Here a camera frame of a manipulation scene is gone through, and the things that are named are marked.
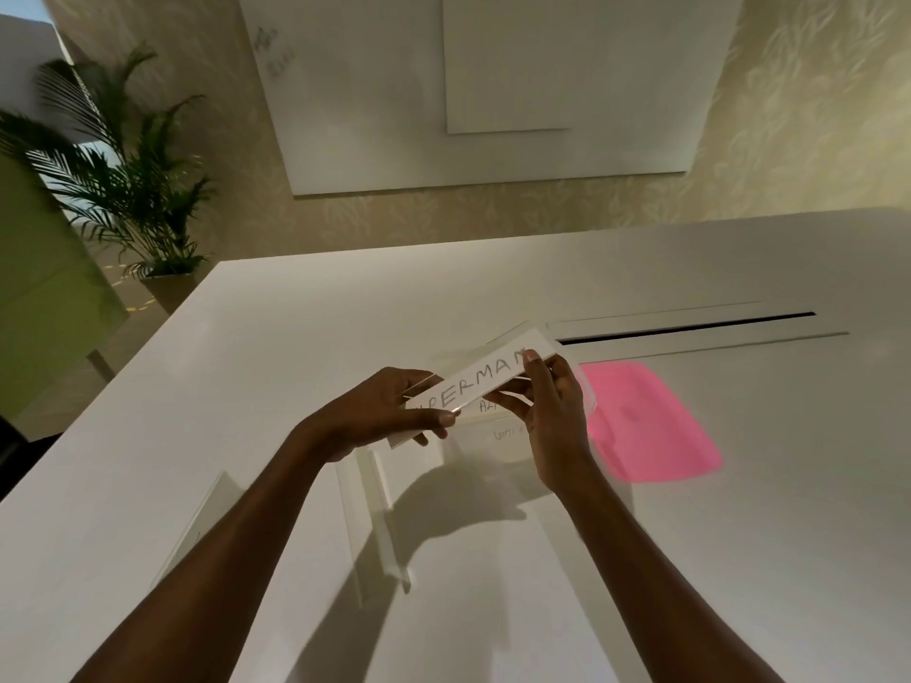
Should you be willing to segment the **white handwritten paper sheet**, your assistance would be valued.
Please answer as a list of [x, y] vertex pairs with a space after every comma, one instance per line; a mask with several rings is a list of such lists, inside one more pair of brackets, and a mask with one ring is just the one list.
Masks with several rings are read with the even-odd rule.
[[527, 425], [490, 401], [478, 399], [464, 407], [441, 446], [444, 465], [485, 482], [540, 483]]

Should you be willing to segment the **white wall whiteboard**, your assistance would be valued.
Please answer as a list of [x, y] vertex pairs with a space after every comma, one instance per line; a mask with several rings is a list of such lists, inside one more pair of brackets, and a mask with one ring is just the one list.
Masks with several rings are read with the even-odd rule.
[[239, 0], [292, 194], [681, 173], [744, 0]]

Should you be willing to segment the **person's left forearm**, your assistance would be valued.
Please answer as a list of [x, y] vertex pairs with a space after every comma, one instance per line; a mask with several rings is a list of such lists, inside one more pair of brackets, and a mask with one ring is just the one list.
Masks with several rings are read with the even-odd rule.
[[336, 436], [298, 424], [232, 509], [105, 639], [70, 683], [228, 683]]

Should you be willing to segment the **clear acrylic sign holder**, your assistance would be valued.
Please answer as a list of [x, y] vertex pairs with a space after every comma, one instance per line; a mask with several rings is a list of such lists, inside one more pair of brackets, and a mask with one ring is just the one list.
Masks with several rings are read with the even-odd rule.
[[353, 585], [360, 609], [376, 608], [387, 587], [412, 588], [412, 574], [401, 551], [393, 505], [373, 450], [355, 449], [335, 466], [348, 542]]
[[525, 321], [509, 331], [472, 349], [442, 355], [433, 374], [406, 389], [402, 406], [406, 410], [432, 409], [459, 413], [458, 423], [486, 424], [505, 419], [508, 413], [486, 400], [507, 381], [524, 375], [523, 355], [536, 351], [544, 360], [562, 355], [571, 367], [583, 394], [586, 415], [595, 412], [597, 398], [579, 364], [559, 344], [545, 325]]
[[153, 590], [220, 522], [222, 517], [230, 512], [244, 491], [226, 471], [220, 471], [167, 560], [150, 584], [150, 590]]

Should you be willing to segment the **green potted palm plant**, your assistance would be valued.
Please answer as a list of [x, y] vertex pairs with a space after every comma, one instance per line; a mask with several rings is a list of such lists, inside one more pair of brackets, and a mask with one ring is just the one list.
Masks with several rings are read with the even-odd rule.
[[209, 259], [190, 222], [213, 183], [176, 146], [182, 113], [202, 95], [152, 108], [130, 94], [157, 56], [141, 44], [117, 65], [50, 60], [33, 79], [44, 118], [0, 108], [0, 152], [38, 175], [87, 240], [130, 254], [125, 273], [142, 280], [192, 275]]

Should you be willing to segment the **person's right hand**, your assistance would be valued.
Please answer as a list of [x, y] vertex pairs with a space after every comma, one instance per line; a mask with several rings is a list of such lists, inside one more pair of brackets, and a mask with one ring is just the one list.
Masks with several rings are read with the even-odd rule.
[[[533, 399], [533, 419], [528, 427], [531, 451], [541, 481], [560, 500], [566, 500], [590, 472], [590, 453], [583, 394], [578, 400], [561, 400], [549, 370], [549, 359], [535, 351], [524, 355], [525, 374], [502, 388]], [[496, 390], [486, 396], [496, 405]]]

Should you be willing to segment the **beige plant pot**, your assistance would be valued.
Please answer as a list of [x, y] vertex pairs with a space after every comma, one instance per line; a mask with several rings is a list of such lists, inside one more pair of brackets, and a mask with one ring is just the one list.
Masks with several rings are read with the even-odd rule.
[[184, 303], [198, 286], [193, 274], [143, 277], [140, 283], [169, 316]]

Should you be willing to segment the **person's left hand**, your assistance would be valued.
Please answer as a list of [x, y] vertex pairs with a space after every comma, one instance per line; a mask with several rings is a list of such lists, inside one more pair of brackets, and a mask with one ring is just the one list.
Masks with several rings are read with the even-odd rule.
[[302, 428], [327, 461], [336, 461], [356, 448], [390, 437], [409, 441], [413, 432], [427, 431], [445, 438], [456, 423], [456, 413], [408, 411], [403, 402], [404, 397], [390, 397], [383, 391], [380, 369], [306, 418]]

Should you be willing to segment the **pink paper sheet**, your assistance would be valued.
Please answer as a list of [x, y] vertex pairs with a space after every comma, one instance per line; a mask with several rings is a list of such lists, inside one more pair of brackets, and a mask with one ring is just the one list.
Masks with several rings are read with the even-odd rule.
[[595, 400], [586, 416], [588, 436], [615, 478], [633, 484], [681, 482], [722, 468], [710, 436], [643, 363], [585, 363], [581, 372]]

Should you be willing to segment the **green partition panel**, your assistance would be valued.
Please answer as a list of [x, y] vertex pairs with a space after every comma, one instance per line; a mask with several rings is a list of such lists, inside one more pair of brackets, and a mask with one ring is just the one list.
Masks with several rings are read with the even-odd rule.
[[128, 316], [39, 176], [0, 152], [0, 416], [18, 418]]

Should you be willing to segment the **white handwritten paper strip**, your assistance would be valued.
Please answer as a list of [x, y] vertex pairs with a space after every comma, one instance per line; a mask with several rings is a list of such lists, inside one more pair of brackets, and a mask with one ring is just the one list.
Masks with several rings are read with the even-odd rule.
[[454, 369], [436, 374], [436, 383], [421, 392], [404, 397], [408, 411], [435, 410], [461, 413], [471, 402], [502, 389], [509, 381], [525, 374], [524, 355], [535, 351], [542, 359], [558, 353], [558, 344], [535, 325], [504, 334], [474, 350]]

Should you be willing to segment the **person's right forearm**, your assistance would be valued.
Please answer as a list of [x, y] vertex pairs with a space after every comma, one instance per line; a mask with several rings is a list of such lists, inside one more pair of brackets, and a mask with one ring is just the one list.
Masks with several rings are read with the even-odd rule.
[[586, 546], [652, 683], [784, 683], [689, 584], [584, 463], [548, 485]]

